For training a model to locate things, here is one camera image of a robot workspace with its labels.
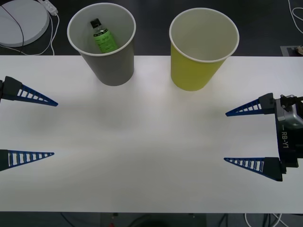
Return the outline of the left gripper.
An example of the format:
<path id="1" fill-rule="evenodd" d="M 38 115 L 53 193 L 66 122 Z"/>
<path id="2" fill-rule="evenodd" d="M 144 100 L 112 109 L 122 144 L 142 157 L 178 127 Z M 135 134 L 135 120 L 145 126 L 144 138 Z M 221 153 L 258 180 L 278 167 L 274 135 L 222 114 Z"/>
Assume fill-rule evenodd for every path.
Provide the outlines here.
<path id="1" fill-rule="evenodd" d="M 6 76 L 4 81 L 0 80 L 0 101 L 1 99 L 49 106 L 58 105 L 54 100 L 28 86 L 23 85 L 20 81 L 9 76 Z M 4 171 L 51 156 L 54 156 L 53 152 L 30 152 L 1 149 L 0 170 Z"/>

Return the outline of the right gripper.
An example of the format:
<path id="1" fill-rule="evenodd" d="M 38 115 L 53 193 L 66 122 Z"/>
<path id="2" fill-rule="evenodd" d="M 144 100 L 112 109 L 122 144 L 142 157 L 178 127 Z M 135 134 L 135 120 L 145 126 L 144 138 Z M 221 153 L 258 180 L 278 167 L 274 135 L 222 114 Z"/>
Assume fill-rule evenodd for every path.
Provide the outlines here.
<path id="1" fill-rule="evenodd" d="M 250 101 L 235 109 L 228 111 L 225 115 L 243 116 L 257 114 L 274 114 L 275 100 L 273 93 L 267 93 L 258 99 Z M 254 157 L 254 158 L 231 158 L 224 160 L 230 164 L 257 173 L 277 182 L 282 182 L 282 174 L 286 174 L 286 169 L 298 168 L 298 159 L 303 158 L 303 129 L 288 128 L 285 123 L 276 122 L 276 135 L 278 154 L 277 157 Z"/>

